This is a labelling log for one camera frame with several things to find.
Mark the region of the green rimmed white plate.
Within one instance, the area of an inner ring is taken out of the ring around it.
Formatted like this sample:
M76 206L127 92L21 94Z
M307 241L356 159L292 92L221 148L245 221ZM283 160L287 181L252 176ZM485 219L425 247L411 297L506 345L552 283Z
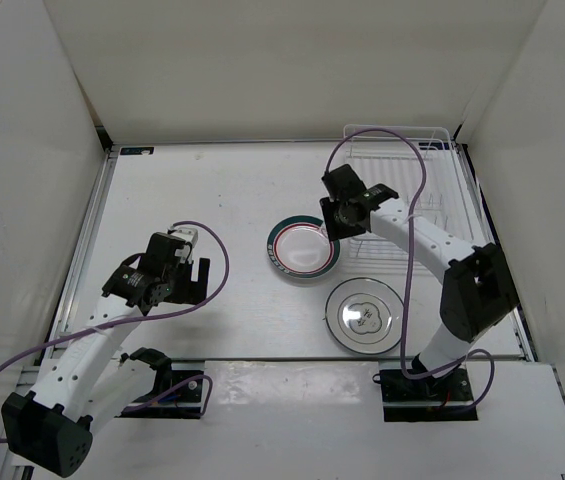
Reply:
M330 282L337 276L337 271L331 269L329 271L323 271L318 276L306 277L306 276L293 276L285 273L284 271L276 268L274 265L269 266L269 270L277 277L278 280L297 287L313 287L321 284Z

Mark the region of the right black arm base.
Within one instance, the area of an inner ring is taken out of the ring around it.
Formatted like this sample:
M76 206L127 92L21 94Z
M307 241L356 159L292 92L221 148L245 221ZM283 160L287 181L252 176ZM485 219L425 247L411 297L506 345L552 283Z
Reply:
M477 407L464 368L435 379L411 380L399 369L383 369L372 381L380 387L387 423L477 421Z

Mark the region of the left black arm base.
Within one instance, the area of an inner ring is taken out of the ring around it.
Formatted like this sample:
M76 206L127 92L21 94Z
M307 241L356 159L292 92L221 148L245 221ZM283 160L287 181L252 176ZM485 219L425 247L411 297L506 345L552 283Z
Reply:
M213 387L203 363L172 363L157 374L153 389L134 400L120 417L199 420L206 413Z

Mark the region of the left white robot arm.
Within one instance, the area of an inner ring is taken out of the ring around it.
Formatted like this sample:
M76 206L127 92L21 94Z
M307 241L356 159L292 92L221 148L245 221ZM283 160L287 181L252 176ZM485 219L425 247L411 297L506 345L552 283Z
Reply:
M96 433L141 399L160 400L172 386L171 361L142 347L121 355L122 343L162 303L195 306L207 295L210 261L193 261L198 232L179 227L153 234L147 248L124 260L102 288L85 328L28 393L1 408L14 454L61 477L83 464Z

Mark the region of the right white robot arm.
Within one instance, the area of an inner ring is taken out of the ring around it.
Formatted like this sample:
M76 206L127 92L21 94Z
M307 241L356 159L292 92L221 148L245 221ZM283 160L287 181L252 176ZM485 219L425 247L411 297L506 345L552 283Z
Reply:
M371 233L403 250L409 271L421 264L440 282L441 325L413 361L400 362L417 396L438 397L477 340L520 303L502 247L475 245L416 216L397 192L384 184L365 186L348 164L325 173L322 182L330 240Z

